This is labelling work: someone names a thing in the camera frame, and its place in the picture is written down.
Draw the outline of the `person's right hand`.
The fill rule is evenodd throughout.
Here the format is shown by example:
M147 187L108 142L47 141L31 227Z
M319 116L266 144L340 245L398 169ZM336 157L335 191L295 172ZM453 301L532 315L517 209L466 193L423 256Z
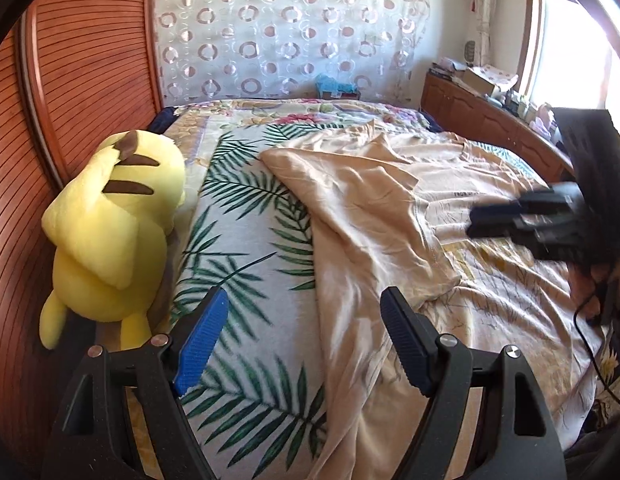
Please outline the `person's right hand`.
M598 264L589 268L572 264L569 266L570 297L577 307L583 306L581 313L588 320L598 315L602 307L596 296L596 288L602 283L614 281L618 281L616 301L620 307L620 260L613 266L610 264Z

